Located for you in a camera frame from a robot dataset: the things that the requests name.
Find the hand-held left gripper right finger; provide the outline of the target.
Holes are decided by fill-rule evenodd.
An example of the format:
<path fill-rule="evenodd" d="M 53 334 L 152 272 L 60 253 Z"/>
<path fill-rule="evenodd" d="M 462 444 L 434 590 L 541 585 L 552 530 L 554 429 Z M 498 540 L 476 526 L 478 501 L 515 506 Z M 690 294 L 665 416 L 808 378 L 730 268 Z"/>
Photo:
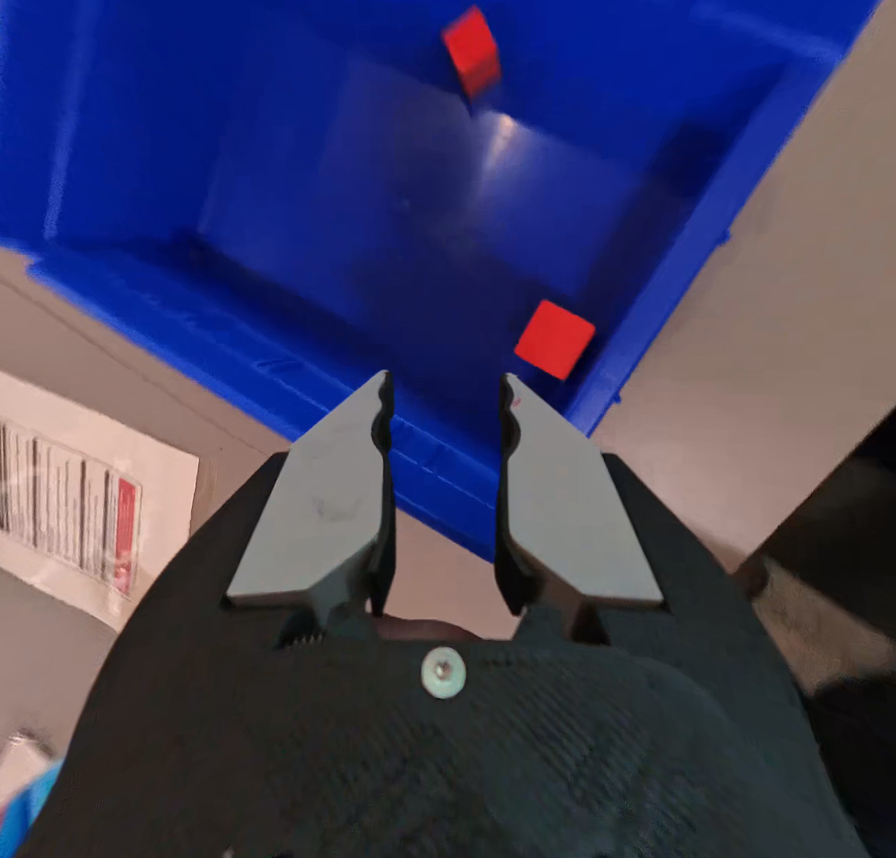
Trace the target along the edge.
<path fill-rule="evenodd" d="M 499 387 L 495 577 L 516 617 L 537 605 L 657 609 L 657 578 L 600 450 L 512 373 Z"/>

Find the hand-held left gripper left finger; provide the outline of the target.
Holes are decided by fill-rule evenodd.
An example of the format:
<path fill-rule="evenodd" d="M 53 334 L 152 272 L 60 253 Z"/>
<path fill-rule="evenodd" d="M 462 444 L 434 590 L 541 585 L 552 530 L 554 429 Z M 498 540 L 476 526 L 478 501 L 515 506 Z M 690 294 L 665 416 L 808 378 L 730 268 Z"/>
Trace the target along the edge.
<path fill-rule="evenodd" d="M 394 388 L 376 373 L 295 441 L 226 596 L 238 607 L 382 615 L 396 569 Z"/>

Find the red wooden cube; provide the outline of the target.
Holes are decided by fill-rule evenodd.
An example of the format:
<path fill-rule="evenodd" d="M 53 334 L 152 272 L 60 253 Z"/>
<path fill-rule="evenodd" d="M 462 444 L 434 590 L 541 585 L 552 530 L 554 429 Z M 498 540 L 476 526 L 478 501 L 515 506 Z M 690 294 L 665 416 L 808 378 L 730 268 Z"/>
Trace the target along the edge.
<path fill-rule="evenodd" d="M 502 69 L 497 41 L 478 6 L 447 24 L 441 39 L 467 101 L 476 101 L 498 85 Z"/>
<path fill-rule="evenodd" d="M 534 309 L 514 355 L 557 381 L 566 382 L 596 334 L 587 319 L 550 301 Z"/>

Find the blue plastic bin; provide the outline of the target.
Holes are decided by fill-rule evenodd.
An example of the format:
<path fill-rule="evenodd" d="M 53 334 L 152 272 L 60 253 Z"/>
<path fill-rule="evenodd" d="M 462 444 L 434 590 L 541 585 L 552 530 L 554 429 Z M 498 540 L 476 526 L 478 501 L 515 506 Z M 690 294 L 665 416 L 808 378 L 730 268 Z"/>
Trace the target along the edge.
<path fill-rule="evenodd" d="M 591 434 L 880 1 L 2 0 L 2 244 L 287 438 L 391 371 L 398 505 L 491 561 L 501 375 Z"/>

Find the laminated label sheet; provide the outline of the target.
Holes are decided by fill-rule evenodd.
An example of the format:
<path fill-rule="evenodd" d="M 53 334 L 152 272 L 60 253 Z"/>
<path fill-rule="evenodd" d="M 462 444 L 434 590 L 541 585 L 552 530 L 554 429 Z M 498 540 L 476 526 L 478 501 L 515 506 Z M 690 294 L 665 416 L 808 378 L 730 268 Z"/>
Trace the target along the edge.
<path fill-rule="evenodd" d="M 191 532 L 199 460 L 1 374 L 1 568 L 120 632 Z"/>

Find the blue object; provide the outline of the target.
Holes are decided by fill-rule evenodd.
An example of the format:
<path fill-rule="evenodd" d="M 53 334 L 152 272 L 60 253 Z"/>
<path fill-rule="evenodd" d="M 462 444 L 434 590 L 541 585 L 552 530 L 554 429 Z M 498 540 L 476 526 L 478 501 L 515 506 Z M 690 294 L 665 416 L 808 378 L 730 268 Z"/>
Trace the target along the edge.
<path fill-rule="evenodd" d="M 1 856 L 13 857 L 54 787 L 63 765 L 50 746 L 18 729 L 1 749 Z"/>

